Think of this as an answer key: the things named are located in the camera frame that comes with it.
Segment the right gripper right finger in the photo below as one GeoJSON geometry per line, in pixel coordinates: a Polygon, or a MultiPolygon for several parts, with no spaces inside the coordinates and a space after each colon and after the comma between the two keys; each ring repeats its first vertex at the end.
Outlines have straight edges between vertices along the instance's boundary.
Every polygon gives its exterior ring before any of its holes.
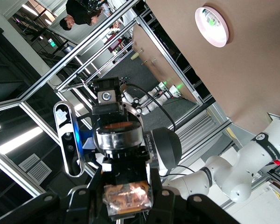
{"type": "Polygon", "coordinates": [[[159,171],[150,170],[151,186],[153,189],[153,207],[149,211],[146,224],[180,224],[178,203],[181,197],[173,191],[164,189],[161,184],[159,171]]]}

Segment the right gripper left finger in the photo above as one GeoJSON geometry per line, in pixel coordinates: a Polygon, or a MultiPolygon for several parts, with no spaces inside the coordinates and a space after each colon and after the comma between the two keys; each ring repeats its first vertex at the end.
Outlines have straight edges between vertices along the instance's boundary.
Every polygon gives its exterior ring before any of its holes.
{"type": "Polygon", "coordinates": [[[102,194],[102,167],[99,167],[86,187],[79,186],[72,191],[66,216],[99,216],[103,205],[102,194]]]}

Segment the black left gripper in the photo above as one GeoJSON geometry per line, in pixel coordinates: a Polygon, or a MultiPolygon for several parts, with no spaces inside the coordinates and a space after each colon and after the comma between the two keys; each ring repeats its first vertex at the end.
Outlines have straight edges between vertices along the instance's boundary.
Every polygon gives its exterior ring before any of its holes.
{"type": "Polygon", "coordinates": [[[92,123],[92,129],[82,131],[82,140],[92,138],[97,149],[129,149],[143,142],[140,121],[131,120],[123,106],[119,78],[110,77],[93,80],[97,101],[92,112],[85,115],[92,123]]]}

